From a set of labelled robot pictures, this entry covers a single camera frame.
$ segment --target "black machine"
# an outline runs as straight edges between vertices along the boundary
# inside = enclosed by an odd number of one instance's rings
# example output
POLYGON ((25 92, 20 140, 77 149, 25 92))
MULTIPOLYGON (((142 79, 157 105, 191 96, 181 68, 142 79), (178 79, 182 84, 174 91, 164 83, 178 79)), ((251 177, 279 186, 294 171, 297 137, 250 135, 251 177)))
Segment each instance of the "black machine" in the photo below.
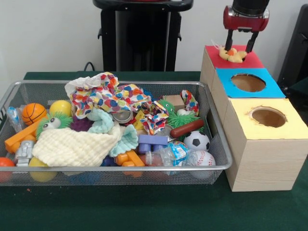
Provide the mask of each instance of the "black machine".
MULTIPOLYGON (((102 37, 103 65, 108 71, 174 71, 181 15, 193 0, 93 0, 102 9, 98 38, 102 37)), ((252 51, 269 21, 269 0, 234 0, 223 19, 228 30, 226 50, 234 30, 253 33, 252 51)))
POLYGON ((303 5, 278 84, 308 125, 308 4, 303 5))
POLYGON ((108 71, 174 71, 181 15, 193 0, 93 0, 108 71))

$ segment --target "green fuzzy toy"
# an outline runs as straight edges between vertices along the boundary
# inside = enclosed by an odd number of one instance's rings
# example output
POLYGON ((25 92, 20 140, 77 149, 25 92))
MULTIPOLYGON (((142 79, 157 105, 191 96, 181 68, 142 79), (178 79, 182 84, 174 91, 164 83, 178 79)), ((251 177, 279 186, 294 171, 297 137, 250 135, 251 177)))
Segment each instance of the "green fuzzy toy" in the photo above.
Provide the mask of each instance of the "green fuzzy toy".
POLYGON ((159 100, 158 103, 160 105, 162 105, 168 111, 169 114, 175 112, 175 108, 174 108, 173 104, 171 104, 170 102, 168 102, 166 100, 159 100))
POLYGON ((39 123, 36 137, 39 139, 40 134, 51 128, 69 128, 71 123, 73 122, 72 117, 68 117, 63 113, 56 112, 53 115, 47 114, 48 118, 43 118, 39 123))
MULTIPOLYGON (((179 116, 175 114, 175 108, 170 102, 166 100, 160 100, 158 102, 169 112, 169 117, 167 118, 167 122, 168 122, 168 125, 172 126, 173 128, 178 128, 185 124, 188 124, 195 120, 200 119, 200 117, 196 117, 194 114, 179 116)), ((184 138, 185 136, 181 136, 179 137, 179 140, 183 141, 184 138)))

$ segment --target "metal basket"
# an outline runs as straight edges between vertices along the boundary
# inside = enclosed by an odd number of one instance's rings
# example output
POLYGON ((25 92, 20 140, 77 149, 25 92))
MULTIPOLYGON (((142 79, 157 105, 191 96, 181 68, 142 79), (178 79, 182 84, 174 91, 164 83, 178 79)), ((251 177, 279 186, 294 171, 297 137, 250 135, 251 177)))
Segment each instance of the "metal basket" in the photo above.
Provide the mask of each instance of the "metal basket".
MULTIPOLYGON (((64 86, 68 81, 20 81, 12 84, 0 102, 0 156, 10 157, 4 141, 15 134, 6 119, 9 106, 40 103, 46 108, 55 100, 67 99, 64 86)), ((134 83, 154 95, 175 95, 189 90, 199 102, 200 117, 206 122, 205 132, 211 140, 209 152, 216 166, 208 167, 0 167, 0 186, 64 185, 141 185, 141 184, 213 184, 221 172, 232 164, 232 157, 213 99, 207 86, 200 82, 126 82, 134 83), (130 173, 142 172, 141 177, 130 173), (57 172, 48 182, 34 181, 30 172, 57 172)))

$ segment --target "baseball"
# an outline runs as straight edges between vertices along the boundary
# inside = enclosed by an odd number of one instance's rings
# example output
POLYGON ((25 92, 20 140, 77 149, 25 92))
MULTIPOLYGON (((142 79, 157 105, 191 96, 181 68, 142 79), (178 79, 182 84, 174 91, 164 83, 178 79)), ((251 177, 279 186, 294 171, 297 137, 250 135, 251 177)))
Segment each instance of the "baseball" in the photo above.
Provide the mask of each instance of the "baseball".
MULTIPOLYGON (((194 166, 215 166, 216 162, 214 157, 206 151, 195 151, 194 155, 196 163, 194 166)), ((197 179, 205 180, 212 175, 212 171, 191 171, 191 175, 197 179)))

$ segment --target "box with circular hole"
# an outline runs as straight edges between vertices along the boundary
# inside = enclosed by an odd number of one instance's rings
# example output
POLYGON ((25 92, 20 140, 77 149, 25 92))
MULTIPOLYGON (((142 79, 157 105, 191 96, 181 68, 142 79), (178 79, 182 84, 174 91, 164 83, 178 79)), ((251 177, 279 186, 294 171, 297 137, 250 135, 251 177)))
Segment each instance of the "box with circular hole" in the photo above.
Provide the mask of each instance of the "box with circular hole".
MULTIPOLYGON (((246 46, 235 45, 233 46, 238 51, 245 51, 246 46)), ((256 53, 253 51, 247 54, 245 61, 238 64, 223 60, 219 56, 218 49, 215 46, 205 46, 200 82, 206 83, 212 90, 214 78, 217 76, 216 68, 221 69, 235 69, 235 68, 264 68, 264 65, 259 60, 256 53)))
POLYGON ((308 153, 308 128, 288 99, 230 99, 224 121, 233 192, 291 190, 308 153))
POLYGON ((211 93, 222 123, 229 98, 285 98, 264 68, 217 68, 215 72, 211 93))

